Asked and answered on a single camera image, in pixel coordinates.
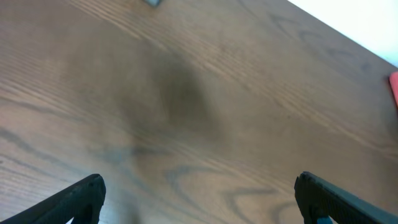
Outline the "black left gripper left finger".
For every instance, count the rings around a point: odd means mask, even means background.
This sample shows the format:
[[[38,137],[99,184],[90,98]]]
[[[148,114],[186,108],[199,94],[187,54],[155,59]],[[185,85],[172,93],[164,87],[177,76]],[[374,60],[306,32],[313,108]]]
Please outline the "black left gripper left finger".
[[[91,174],[2,224],[97,224],[106,196],[99,174]]]

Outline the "red printed t-shirt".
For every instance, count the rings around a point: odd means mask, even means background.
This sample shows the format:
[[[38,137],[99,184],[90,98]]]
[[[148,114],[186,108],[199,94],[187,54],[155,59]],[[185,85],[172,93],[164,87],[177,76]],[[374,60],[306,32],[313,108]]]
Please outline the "red printed t-shirt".
[[[389,76],[389,84],[392,90],[394,101],[396,106],[398,106],[398,72],[393,72]]]

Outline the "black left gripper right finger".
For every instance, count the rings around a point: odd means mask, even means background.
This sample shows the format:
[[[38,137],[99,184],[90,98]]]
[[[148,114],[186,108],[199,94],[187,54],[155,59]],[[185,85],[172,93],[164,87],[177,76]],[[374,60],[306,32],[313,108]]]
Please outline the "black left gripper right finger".
[[[296,178],[294,190],[305,224],[397,223],[397,216],[307,171]]]

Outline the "grey shorts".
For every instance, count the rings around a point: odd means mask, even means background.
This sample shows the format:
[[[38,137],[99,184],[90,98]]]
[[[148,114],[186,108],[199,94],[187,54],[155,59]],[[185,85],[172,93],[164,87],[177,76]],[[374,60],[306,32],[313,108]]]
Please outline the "grey shorts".
[[[162,0],[144,0],[144,1],[152,7],[157,7],[162,2]]]

